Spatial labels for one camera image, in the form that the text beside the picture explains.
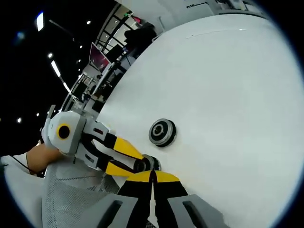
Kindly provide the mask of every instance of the robotic arm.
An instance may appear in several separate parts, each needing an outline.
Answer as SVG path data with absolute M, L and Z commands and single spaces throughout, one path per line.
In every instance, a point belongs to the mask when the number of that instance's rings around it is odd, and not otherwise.
M 155 158 L 142 155 L 127 140 L 110 133 L 102 123 L 72 111 L 60 112 L 53 118 L 48 116 L 42 129 L 42 138 L 47 147 L 56 147 L 64 155 L 75 156 L 87 166 L 103 170 L 109 175 L 130 176 L 159 166 Z M 112 149 L 113 153 L 135 159 L 134 166 L 129 167 L 123 161 L 102 153 L 95 147 L 93 140 Z

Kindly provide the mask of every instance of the gray mesh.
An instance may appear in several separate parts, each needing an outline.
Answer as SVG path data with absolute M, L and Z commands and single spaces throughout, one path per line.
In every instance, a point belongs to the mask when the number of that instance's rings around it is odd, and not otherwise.
M 47 167 L 42 195 L 44 228 L 72 228 L 84 210 L 119 187 L 112 176 L 66 158 Z

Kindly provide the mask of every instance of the cable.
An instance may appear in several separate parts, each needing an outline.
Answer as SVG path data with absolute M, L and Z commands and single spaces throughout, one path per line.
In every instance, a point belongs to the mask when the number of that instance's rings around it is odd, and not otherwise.
M 127 57 L 127 54 L 125 54 L 124 56 L 125 56 L 125 58 L 127 59 L 128 63 L 129 63 L 129 64 L 130 64 L 130 66 L 131 66 L 131 63 L 130 63 L 130 61 L 129 61 L 128 57 Z
M 10 155 L 10 157 L 12 157 L 13 159 L 15 159 L 20 165 L 22 165 L 24 168 L 26 168 L 27 170 L 29 170 L 29 171 L 32 172 L 33 174 L 36 174 L 36 172 L 34 172 L 34 171 L 31 170 L 29 167 L 26 167 L 24 164 L 22 164 L 21 162 L 19 162 L 18 159 L 15 158 L 14 156 Z

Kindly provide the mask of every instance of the window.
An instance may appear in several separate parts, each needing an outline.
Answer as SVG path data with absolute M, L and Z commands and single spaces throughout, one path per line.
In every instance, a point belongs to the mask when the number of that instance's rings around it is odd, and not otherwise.
M 116 18 L 111 18 L 108 25 L 105 27 L 105 30 L 108 33 L 112 33 L 114 31 L 114 29 L 116 28 L 116 26 L 119 24 L 119 20 Z
M 129 17 L 125 23 L 128 26 L 130 26 L 131 28 L 133 28 L 134 30 L 138 29 L 137 26 L 136 26 L 136 21 L 132 17 Z
M 109 39 L 109 35 L 103 32 L 100 37 L 101 43 L 106 42 L 108 39 Z
M 129 12 L 130 10 L 124 6 L 120 6 L 119 9 L 116 11 L 115 16 L 122 19 L 124 18 L 125 13 Z
M 111 50 L 113 47 L 115 47 L 116 45 L 120 45 L 115 39 L 111 39 L 109 45 L 107 45 L 107 49 Z
M 125 42 L 125 36 L 124 33 L 125 31 L 130 30 L 128 27 L 126 27 L 125 25 L 122 25 L 118 31 L 115 33 L 114 37 L 119 40 L 119 42 L 121 42 L 123 45 L 126 45 L 127 43 Z

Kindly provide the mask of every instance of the round knob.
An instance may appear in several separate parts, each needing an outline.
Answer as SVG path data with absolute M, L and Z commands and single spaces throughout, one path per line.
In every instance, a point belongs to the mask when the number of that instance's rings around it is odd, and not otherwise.
M 159 119 L 150 128 L 149 139 L 153 144 L 165 147 L 175 140 L 176 133 L 175 124 L 171 120 Z

